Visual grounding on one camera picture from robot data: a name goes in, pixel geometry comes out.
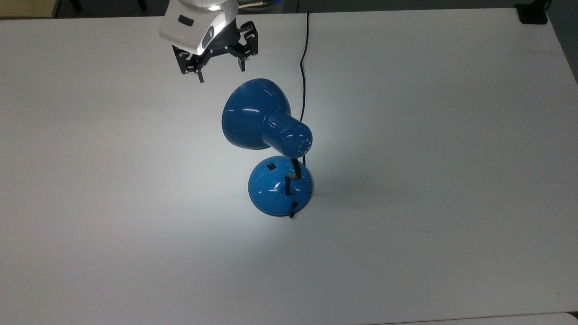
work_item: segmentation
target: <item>black object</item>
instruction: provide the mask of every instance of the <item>black object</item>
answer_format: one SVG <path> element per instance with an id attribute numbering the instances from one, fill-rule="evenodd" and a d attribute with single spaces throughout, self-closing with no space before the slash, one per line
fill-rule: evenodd
<path id="1" fill-rule="evenodd" d="M 293 217 L 295 216 L 295 208 L 297 207 L 297 202 L 293 201 L 293 203 L 291 203 L 291 211 L 289 212 L 289 218 L 293 219 Z"/>
<path id="2" fill-rule="evenodd" d="M 239 43 L 241 33 L 245 39 L 245 45 Z M 183 49 L 173 45 L 173 51 L 177 58 L 177 63 L 181 73 L 196 73 L 201 83 L 205 82 L 201 69 L 209 62 L 212 57 L 220 56 L 225 53 L 237 57 L 241 71 L 245 71 L 245 60 L 250 56 L 259 53 L 259 40 L 257 29 L 252 21 L 248 21 L 237 28 L 236 20 L 233 20 L 226 26 L 208 45 L 205 52 L 200 56 L 191 54 Z"/>
<path id="3" fill-rule="evenodd" d="M 139 7 L 142 11 L 147 9 L 146 1 L 145 0 L 137 0 L 139 2 Z"/>
<path id="4" fill-rule="evenodd" d="M 80 5 L 80 1 L 78 0 L 71 0 L 71 4 L 72 7 L 74 8 L 74 10 L 81 12 L 82 11 L 82 6 Z"/>
<path id="5" fill-rule="evenodd" d="M 139 7 L 141 10 L 147 9 L 145 0 L 137 0 L 137 1 L 139 2 Z M 79 0 L 71 0 L 71 4 L 72 4 L 72 7 L 74 8 L 75 11 L 77 11 L 77 12 L 82 11 L 82 5 L 80 4 Z"/>
<path id="6" fill-rule="evenodd" d="M 299 0 L 297 0 L 297 10 L 299 11 Z M 299 67 L 301 68 L 301 78 L 303 80 L 303 106 L 301 107 L 301 117 L 299 118 L 299 122 L 303 122 L 303 114 L 305 113 L 305 69 L 303 68 L 303 60 L 305 60 L 305 54 L 307 54 L 307 47 L 309 46 L 309 15 L 312 14 L 313 11 L 307 12 L 307 33 L 305 37 L 305 49 L 303 50 L 303 55 L 301 56 L 301 61 L 299 62 Z M 305 166 L 305 156 L 303 156 L 303 166 Z"/>
<path id="7" fill-rule="evenodd" d="M 193 23 L 195 23 L 194 20 L 190 19 L 189 17 L 185 17 L 183 15 L 179 16 L 179 22 L 181 24 L 187 25 L 189 27 L 191 27 L 193 25 Z"/>
<path id="8" fill-rule="evenodd" d="M 526 25 L 545 25 L 548 22 L 546 9 L 550 6 L 551 0 L 535 0 L 529 5 L 516 4 L 514 8 L 518 11 L 520 22 Z"/>
<path id="9" fill-rule="evenodd" d="M 297 182 L 301 180 L 302 173 L 301 173 L 301 166 L 299 166 L 299 160 L 297 158 L 291 159 L 291 164 L 293 165 L 293 169 L 295 173 L 288 173 L 285 175 L 285 195 L 291 195 L 291 180 L 296 180 Z"/>

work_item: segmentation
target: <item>desk lamp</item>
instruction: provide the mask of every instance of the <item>desk lamp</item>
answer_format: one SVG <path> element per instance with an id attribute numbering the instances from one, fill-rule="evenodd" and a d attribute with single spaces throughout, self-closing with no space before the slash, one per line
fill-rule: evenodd
<path id="1" fill-rule="evenodd" d="M 237 147 L 272 147 L 282 154 L 253 169 L 249 196 L 261 211 L 293 218 L 313 192 L 311 175 L 297 160 L 309 151 L 313 136 L 309 127 L 291 116 L 281 88 L 268 79 L 242 84 L 225 104 L 221 125 L 226 139 Z"/>

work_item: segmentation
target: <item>floor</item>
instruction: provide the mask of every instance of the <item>floor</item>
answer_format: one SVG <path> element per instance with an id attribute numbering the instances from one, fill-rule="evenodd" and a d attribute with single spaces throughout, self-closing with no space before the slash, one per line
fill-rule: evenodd
<path id="1" fill-rule="evenodd" d="M 137 0 L 79 0 L 82 11 L 74 10 L 70 0 L 59 0 L 56 18 L 163 16 L 169 0 L 146 0 L 141 10 Z M 417 10 L 458 8 L 511 8 L 529 0 L 300 0 L 299 12 L 349 12 L 374 10 Z M 277 12 L 295 12 L 298 0 L 285 0 Z M 553 0 L 548 15 L 578 81 L 578 1 Z"/>

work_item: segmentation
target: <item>table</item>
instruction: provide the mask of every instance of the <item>table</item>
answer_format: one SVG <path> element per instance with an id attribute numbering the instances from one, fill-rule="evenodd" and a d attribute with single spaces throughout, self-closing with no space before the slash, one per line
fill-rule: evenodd
<path id="1" fill-rule="evenodd" d="M 228 95 L 301 106 L 305 15 L 183 76 L 159 17 L 0 22 L 0 309 L 25 324 L 375 324 L 578 309 L 578 87 L 514 9 L 312 14 L 315 189 L 247 195 Z"/>

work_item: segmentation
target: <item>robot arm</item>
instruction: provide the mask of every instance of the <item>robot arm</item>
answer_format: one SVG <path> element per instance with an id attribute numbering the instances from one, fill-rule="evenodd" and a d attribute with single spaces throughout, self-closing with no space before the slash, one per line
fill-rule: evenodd
<path id="1" fill-rule="evenodd" d="M 237 57 L 241 71 L 245 60 L 258 53 L 258 34 L 252 21 L 237 27 L 237 0 L 171 0 L 159 34 L 173 44 L 181 73 L 201 73 L 211 57 L 225 53 Z M 246 41 L 239 43 L 241 33 Z"/>

